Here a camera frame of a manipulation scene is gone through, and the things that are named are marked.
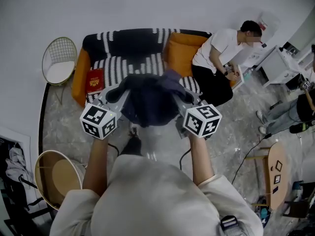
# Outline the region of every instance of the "shoe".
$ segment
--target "shoe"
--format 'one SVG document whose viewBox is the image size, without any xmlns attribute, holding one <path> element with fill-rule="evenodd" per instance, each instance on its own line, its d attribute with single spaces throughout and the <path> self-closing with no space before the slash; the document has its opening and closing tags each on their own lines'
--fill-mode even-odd
<svg viewBox="0 0 315 236">
<path fill-rule="evenodd" d="M 258 119 L 261 121 L 261 123 L 265 124 L 265 122 L 263 121 L 263 117 L 262 117 L 262 111 L 260 111 L 260 110 L 256 111 L 256 115 L 257 115 Z"/>
<path fill-rule="evenodd" d="M 267 129 L 265 127 L 263 127 L 263 126 L 259 127 L 258 130 L 263 135 L 267 134 Z"/>
<path fill-rule="evenodd" d="M 129 124 L 129 135 L 130 136 L 139 137 L 139 128 L 140 128 L 139 124 L 135 124 L 135 123 L 130 122 L 130 124 Z"/>
</svg>

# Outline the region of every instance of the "dark cloth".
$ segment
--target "dark cloth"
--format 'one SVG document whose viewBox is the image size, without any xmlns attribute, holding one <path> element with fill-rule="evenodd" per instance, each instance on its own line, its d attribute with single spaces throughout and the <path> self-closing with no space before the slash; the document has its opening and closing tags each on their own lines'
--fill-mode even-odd
<svg viewBox="0 0 315 236">
<path fill-rule="evenodd" d="M 185 89 L 179 84 L 180 75 L 169 69 L 162 76 L 152 74 L 130 74 L 120 84 L 119 90 L 129 89 L 122 114 L 142 127 L 163 126 L 178 114 L 173 98 L 177 94 L 186 98 Z"/>
<path fill-rule="evenodd" d="M 315 89 L 310 91 L 310 96 L 313 102 L 315 102 Z M 311 109 L 305 94 L 298 97 L 296 109 L 301 121 L 307 122 L 315 118 L 315 115 L 313 116 L 313 110 Z"/>
<path fill-rule="evenodd" d="M 131 137 L 120 153 L 120 155 L 141 155 L 141 140 L 138 137 Z"/>
<path fill-rule="evenodd" d="M 202 92 L 201 100 L 216 107 L 232 99 L 230 81 L 220 71 L 213 74 L 209 68 L 192 65 L 192 74 Z"/>
</svg>

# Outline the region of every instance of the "orange cushion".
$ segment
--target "orange cushion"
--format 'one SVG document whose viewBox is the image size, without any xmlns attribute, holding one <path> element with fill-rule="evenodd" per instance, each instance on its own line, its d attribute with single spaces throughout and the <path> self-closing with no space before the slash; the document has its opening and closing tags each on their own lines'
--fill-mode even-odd
<svg viewBox="0 0 315 236">
<path fill-rule="evenodd" d="M 191 62 L 200 46 L 189 46 L 169 41 L 168 66 L 182 77 L 192 76 Z"/>
<path fill-rule="evenodd" d="M 173 32 L 170 36 L 170 41 L 174 41 L 176 43 L 182 45 L 191 45 L 191 46 L 202 46 L 204 42 L 206 42 L 207 38 L 197 35 L 183 34 Z"/>
</svg>

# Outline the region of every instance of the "man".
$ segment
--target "man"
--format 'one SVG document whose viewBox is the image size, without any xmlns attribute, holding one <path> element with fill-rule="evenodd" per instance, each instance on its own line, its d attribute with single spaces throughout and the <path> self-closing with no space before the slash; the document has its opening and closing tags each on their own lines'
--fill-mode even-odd
<svg viewBox="0 0 315 236">
<path fill-rule="evenodd" d="M 191 181 L 177 167 L 141 156 L 141 141 L 132 133 L 108 181 L 108 141 L 94 140 L 83 190 L 68 192 L 51 236 L 216 236 L 227 215 L 237 218 L 245 236 L 263 235 L 241 195 L 214 174 L 203 138 L 189 138 Z"/>
<path fill-rule="evenodd" d="M 315 72 L 315 57 L 313 60 L 313 71 Z M 257 111 L 256 115 L 262 124 L 258 128 L 259 132 L 265 134 L 276 134 L 302 122 L 315 119 L 315 89 L 308 92 L 301 85 L 304 94 L 297 99 L 277 105 L 267 113 Z"/>
<path fill-rule="evenodd" d="M 192 60 L 192 74 L 203 92 L 200 97 L 214 106 L 233 97 L 230 81 L 240 76 L 237 64 L 231 60 L 244 48 L 260 42 L 261 29 L 254 21 L 245 21 L 240 30 L 221 29 L 212 35 L 198 50 Z M 223 65 L 229 63 L 233 71 Z"/>
</svg>

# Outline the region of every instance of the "gray t-shirt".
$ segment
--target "gray t-shirt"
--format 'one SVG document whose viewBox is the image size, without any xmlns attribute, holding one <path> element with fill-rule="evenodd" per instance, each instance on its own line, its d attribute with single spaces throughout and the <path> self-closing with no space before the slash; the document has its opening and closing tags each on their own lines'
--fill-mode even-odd
<svg viewBox="0 0 315 236">
<path fill-rule="evenodd" d="M 121 155 L 101 197 L 68 192 L 50 235 L 212 236 L 227 215 L 248 235 L 263 235 L 260 219 L 224 176 L 196 186 L 175 166 Z"/>
</svg>

